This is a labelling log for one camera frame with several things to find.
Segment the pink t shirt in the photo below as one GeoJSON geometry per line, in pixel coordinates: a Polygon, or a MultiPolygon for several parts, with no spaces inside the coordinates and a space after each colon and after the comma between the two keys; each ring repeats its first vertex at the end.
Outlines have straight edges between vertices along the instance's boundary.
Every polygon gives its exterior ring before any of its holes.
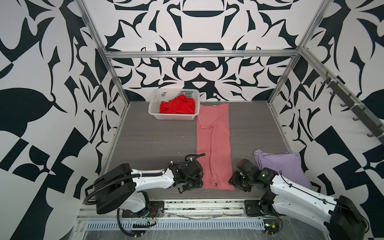
{"type": "Polygon", "coordinates": [[[203,167],[203,188],[233,191],[229,104],[200,107],[197,117],[197,154],[203,167]]]}

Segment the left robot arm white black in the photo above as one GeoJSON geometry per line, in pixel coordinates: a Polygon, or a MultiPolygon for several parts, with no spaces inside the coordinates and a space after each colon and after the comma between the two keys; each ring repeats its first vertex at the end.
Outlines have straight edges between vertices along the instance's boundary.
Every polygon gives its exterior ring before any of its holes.
{"type": "Polygon", "coordinates": [[[203,167],[197,158],[170,162],[164,169],[141,171],[122,164],[94,181],[94,191],[83,204],[96,205],[97,214],[129,210],[140,217],[149,211],[146,190],[177,188],[179,193],[203,186],[203,167]]]}

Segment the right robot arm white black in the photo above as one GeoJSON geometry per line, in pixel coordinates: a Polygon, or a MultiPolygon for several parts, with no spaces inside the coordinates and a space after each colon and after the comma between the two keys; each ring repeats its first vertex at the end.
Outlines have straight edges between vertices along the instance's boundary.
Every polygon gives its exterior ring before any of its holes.
{"type": "Polygon", "coordinates": [[[362,240],[369,221],[345,196],[333,198],[301,186],[269,168],[259,169],[247,159],[237,164],[229,184],[243,192],[252,187],[264,190],[260,200],[246,200],[249,217],[289,216],[326,234],[332,240],[362,240]]]}

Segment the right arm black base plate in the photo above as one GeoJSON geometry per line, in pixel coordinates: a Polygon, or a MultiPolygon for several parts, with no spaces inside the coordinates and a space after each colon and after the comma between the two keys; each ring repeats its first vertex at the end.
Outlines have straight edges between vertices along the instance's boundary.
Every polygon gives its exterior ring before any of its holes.
{"type": "Polygon", "coordinates": [[[248,217],[275,216],[272,203],[266,200],[245,200],[245,213],[248,217]]]}

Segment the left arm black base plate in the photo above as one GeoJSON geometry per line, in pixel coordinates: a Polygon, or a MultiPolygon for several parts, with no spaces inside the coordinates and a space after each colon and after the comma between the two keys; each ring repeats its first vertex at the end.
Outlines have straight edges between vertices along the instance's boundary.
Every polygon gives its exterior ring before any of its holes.
{"type": "Polygon", "coordinates": [[[149,205],[147,205],[144,209],[137,213],[133,213],[129,210],[123,210],[122,217],[123,218],[156,218],[164,213],[165,202],[164,201],[150,201],[149,205]]]}

